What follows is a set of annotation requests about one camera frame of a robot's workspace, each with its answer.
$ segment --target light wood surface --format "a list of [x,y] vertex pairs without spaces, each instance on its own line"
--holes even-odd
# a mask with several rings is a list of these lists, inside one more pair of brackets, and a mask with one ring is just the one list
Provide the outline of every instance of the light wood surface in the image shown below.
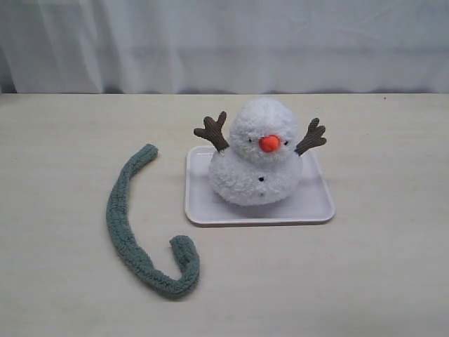
[[[337,214],[325,225],[199,228],[185,157],[241,95],[0,95],[0,329],[9,336],[443,337],[449,331],[449,95],[285,95],[313,117]],[[189,235],[201,281],[180,302],[117,258],[105,207],[144,144],[130,222],[155,266]]]

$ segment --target brown antler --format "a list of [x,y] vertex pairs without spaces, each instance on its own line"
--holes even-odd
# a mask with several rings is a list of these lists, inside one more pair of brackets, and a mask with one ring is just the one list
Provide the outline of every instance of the brown antler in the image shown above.
[[204,128],[195,128],[194,135],[209,140],[218,152],[229,147],[228,142],[222,134],[222,127],[226,121],[226,112],[221,112],[218,120],[211,117],[204,117]]
[[318,118],[312,119],[309,124],[306,136],[300,141],[298,145],[296,145],[295,152],[299,156],[313,147],[322,146],[327,143],[327,140],[322,137],[322,135],[326,131],[326,127],[324,125],[318,126],[319,122],[320,120]]

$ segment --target white tray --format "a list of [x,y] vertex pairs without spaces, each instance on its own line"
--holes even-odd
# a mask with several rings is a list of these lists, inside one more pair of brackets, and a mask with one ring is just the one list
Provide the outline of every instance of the white tray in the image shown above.
[[198,146],[187,155],[185,213],[205,227],[223,225],[299,225],[325,223],[335,215],[335,205],[313,150],[303,156],[303,178],[297,192],[280,202],[241,207],[229,204],[208,182],[208,165],[215,148]]

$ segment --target orange nose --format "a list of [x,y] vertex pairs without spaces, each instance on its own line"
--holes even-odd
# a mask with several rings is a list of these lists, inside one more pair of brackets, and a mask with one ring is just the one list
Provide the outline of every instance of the orange nose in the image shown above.
[[279,140],[279,137],[275,136],[275,135],[262,137],[259,140],[259,146],[262,149],[262,151],[265,151],[265,152],[276,151],[279,147],[279,144],[281,144],[281,141]]

